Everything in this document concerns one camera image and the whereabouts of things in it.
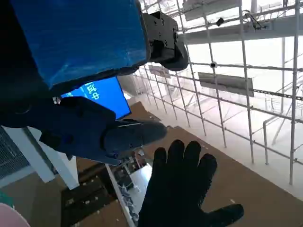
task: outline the blue tape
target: blue tape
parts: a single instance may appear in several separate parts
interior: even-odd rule
[[[49,88],[146,60],[135,0],[11,0],[11,4]]]

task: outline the gloved hand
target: gloved hand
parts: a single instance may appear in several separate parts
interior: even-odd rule
[[[168,151],[158,148],[152,176],[140,211],[139,227],[225,227],[239,220],[244,209],[233,204],[210,213],[200,206],[211,186],[216,159],[205,154],[199,162],[198,142],[174,141]]]

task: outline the metal grate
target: metal grate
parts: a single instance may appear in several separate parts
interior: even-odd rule
[[[29,166],[19,148],[0,127],[0,179]]]

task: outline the robotic finger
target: robotic finger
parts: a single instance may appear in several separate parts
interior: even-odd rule
[[[114,112],[84,97],[64,98],[60,105],[41,102],[22,113],[0,113],[0,124],[36,128],[42,132],[40,141],[54,150],[110,165],[120,164],[125,152],[166,135],[159,122],[116,120]]]

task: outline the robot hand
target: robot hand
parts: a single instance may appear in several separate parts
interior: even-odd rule
[[[155,121],[116,120],[113,111],[84,97],[68,97],[55,105],[51,99],[22,112],[0,112],[0,125],[36,128],[40,141],[68,156],[120,164],[128,151],[162,139],[163,124]]]
[[[164,148],[156,150],[139,227],[225,227],[243,216],[240,204],[209,213],[200,209],[217,168],[210,154],[199,161],[200,151],[193,141],[184,152],[179,140],[171,144],[167,158]]]

